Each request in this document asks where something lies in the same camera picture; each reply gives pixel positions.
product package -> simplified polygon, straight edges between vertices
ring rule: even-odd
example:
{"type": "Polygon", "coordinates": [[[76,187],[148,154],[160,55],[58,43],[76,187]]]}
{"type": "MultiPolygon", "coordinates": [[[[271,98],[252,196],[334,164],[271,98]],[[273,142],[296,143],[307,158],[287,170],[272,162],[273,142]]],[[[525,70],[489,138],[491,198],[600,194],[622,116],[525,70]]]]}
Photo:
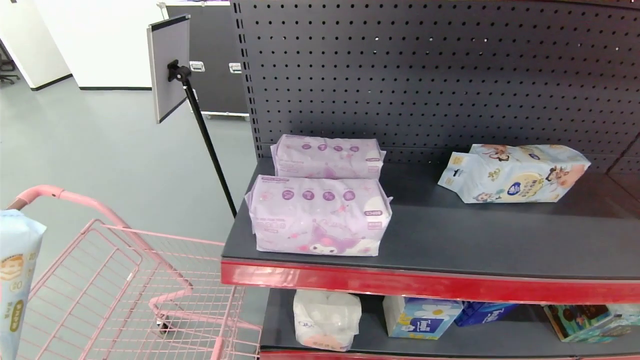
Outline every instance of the product package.
{"type": "Polygon", "coordinates": [[[463,202],[556,202],[590,166],[562,145],[471,146],[454,152],[438,184],[463,202]]]}
{"type": "Polygon", "coordinates": [[[18,210],[0,211],[0,354],[5,360],[14,360],[18,354],[33,271],[46,229],[18,210]]]}
{"type": "Polygon", "coordinates": [[[468,326],[477,323],[488,323],[500,320],[518,304],[504,302],[463,301],[463,309],[456,318],[457,326],[468,326]]]}
{"type": "Polygon", "coordinates": [[[245,199],[259,251],[377,256],[391,219],[372,179],[260,175],[245,199]]]}
{"type": "Polygon", "coordinates": [[[462,311],[455,300],[387,296],[382,302],[392,338],[437,340],[462,311]]]}
{"type": "Polygon", "coordinates": [[[565,343],[608,343],[640,331],[640,305],[546,305],[545,313],[565,343]]]}
{"type": "Polygon", "coordinates": [[[276,176],[310,179],[377,179],[386,153],[376,139],[282,135],[271,146],[276,176]]]}
{"type": "Polygon", "coordinates": [[[298,290],[293,300],[296,340],[323,350],[347,351],[359,333],[360,299],[345,293],[298,290]]]}

plastic packaging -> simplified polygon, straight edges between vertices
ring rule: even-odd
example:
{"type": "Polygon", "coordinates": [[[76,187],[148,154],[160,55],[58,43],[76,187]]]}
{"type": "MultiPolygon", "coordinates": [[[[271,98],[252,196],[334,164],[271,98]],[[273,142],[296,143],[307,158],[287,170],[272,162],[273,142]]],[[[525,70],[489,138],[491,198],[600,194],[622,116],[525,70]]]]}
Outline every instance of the plastic packaging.
{"type": "Polygon", "coordinates": [[[347,351],[359,333],[360,299],[345,293],[298,290],[293,300],[296,340],[302,345],[347,351]]]}
{"type": "Polygon", "coordinates": [[[376,256],[392,214],[371,179],[260,175],[245,199],[259,251],[376,256]]]}
{"type": "Polygon", "coordinates": [[[33,271],[46,226],[18,210],[0,211],[0,354],[15,360],[33,271]]]}
{"type": "Polygon", "coordinates": [[[271,146],[276,176],[310,179],[377,179],[386,153],[376,139],[282,135],[271,146]]]}
{"type": "Polygon", "coordinates": [[[454,152],[438,184],[463,202],[556,202],[590,166],[562,145],[475,144],[454,152]]]}

baseboard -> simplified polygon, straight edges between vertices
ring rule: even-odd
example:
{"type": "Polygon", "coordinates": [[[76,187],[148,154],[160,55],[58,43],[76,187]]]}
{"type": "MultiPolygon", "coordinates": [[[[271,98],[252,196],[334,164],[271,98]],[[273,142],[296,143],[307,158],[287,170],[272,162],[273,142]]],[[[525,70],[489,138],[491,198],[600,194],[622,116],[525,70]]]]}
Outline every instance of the baseboard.
{"type": "Polygon", "coordinates": [[[31,88],[31,91],[39,91],[39,90],[42,90],[44,88],[48,88],[49,86],[51,86],[53,84],[57,84],[60,81],[66,80],[68,78],[71,78],[72,76],[73,76],[73,74],[64,75],[62,78],[58,78],[58,79],[52,80],[52,81],[50,81],[50,82],[48,82],[46,84],[42,84],[42,85],[40,85],[40,86],[38,86],[36,88],[31,88]]]}
{"type": "Polygon", "coordinates": [[[137,86],[79,86],[80,90],[151,90],[150,87],[137,86]]]}

shelf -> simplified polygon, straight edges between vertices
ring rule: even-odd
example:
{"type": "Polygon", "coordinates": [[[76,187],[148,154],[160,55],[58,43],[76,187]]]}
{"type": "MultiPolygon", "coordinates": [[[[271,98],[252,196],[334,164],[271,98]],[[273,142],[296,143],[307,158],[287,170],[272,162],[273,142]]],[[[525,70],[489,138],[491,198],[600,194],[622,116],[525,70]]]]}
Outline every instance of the shelf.
{"type": "MultiPolygon", "coordinates": [[[[555,204],[464,204],[436,185],[441,172],[385,164],[380,182],[394,214],[372,258],[259,252],[243,203],[222,281],[495,302],[640,302],[640,202],[609,177],[586,174],[555,204]]],[[[271,159],[259,159],[257,174],[273,174],[271,159]]]]}
{"type": "Polygon", "coordinates": [[[640,174],[611,174],[610,177],[640,201],[640,174]]]}
{"type": "MultiPolygon", "coordinates": [[[[295,338],[293,296],[295,290],[271,289],[260,339],[260,356],[278,358],[292,354],[322,352],[300,345],[295,338]]],[[[632,332],[608,344],[563,343],[551,328],[540,306],[522,305],[504,320],[482,325],[458,327],[452,324],[439,340],[414,340],[387,336],[382,298],[359,295],[362,303],[360,334],[345,354],[415,357],[485,358],[568,358],[575,356],[640,355],[640,331],[632,332]]]]}

pink shopping cart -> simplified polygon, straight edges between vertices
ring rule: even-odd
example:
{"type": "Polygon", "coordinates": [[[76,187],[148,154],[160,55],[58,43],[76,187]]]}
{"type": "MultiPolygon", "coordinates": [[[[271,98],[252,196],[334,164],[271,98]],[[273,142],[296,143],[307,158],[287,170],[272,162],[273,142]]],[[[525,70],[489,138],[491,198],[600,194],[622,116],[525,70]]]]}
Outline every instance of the pink shopping cart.
{"type": "Polygon", "coordinates": [[[222,243],[131,229],[99,201],[49,185],[9,208],[39,196],[113,225],[91,220],[35,282],[19,359],[257,358],[261,328],[240,319],[244,288],[220,284],[222,243]]]}

